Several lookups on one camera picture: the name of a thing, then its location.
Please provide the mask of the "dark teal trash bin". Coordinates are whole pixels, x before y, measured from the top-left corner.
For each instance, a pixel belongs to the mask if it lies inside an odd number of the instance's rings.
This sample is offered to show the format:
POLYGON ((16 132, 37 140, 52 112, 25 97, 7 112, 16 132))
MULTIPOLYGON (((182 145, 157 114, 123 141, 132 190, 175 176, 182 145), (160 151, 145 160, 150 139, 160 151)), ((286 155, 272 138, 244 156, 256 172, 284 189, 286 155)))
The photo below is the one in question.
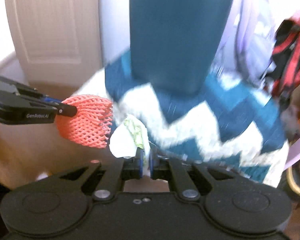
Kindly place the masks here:
POLYGON ((173 93, 197 93, 233 0, 129 0, 132 74, 173 93))

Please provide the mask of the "red black backpack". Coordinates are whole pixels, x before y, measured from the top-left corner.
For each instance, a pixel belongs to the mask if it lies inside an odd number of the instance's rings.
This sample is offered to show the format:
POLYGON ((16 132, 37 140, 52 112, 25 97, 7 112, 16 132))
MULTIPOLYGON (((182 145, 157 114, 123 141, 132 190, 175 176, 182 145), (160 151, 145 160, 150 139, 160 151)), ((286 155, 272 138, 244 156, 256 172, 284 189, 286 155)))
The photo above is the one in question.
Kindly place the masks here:
POLYGON ((271 62, 275 68, 266 73, 264 90, 278 100, 280 111, 285 111, 300 85, 300 15, 284 20, 277 29, 271 62))

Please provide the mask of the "orange foam fruit net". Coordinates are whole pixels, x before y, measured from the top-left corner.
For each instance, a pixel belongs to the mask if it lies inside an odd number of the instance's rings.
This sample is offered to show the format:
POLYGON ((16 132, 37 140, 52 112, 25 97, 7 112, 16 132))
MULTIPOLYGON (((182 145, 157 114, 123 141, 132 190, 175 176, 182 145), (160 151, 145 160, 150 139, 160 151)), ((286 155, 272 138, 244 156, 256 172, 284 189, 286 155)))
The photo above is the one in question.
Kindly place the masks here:
POLYGON ((56 116, 60 136, 79 145, 105 148, 111 132, 113 103, 97 95, 74 95, 62 102, 75 106, 77 114, 56 116))

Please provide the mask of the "white cabinet door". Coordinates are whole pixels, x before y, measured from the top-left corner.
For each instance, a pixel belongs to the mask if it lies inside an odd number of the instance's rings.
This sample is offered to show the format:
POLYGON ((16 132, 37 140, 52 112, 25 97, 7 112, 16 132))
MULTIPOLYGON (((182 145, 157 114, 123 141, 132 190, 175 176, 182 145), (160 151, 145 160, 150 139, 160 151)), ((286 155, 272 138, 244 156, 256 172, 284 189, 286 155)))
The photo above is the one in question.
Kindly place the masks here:
POLYGON ((102 67, 98 0, 5 0, 5 5, 29 81, 81 86, 102 67))

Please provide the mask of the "teal white patterned rug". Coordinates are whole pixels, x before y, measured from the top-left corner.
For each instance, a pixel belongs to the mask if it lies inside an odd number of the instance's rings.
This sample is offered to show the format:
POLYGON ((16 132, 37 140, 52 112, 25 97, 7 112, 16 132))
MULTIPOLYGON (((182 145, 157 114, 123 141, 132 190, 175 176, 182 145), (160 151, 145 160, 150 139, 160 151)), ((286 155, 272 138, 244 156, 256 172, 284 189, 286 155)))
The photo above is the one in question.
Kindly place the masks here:
POLYGON ((112 100, 113 127, 133 115, 161 150, 192 160, 223 161, 255 181, 279 185, 289 151, 279 107, 239 78, 209 74, 197 94, 175 95, 133 78, 127 51, 77 93, 112 100))

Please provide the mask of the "white green wrapper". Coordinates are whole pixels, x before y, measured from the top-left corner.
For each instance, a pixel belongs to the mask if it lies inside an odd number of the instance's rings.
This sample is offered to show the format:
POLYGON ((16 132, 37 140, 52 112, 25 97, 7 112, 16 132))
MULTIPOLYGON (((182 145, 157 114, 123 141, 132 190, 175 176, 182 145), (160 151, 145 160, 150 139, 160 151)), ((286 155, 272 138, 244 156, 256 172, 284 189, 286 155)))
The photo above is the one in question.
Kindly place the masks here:
POLYGON ((110 136, 109 149, 115 158, 136 157, 137 149, 144 151, 144 158, 150 154, 146 126, 135 116, 128 114, 110 136))

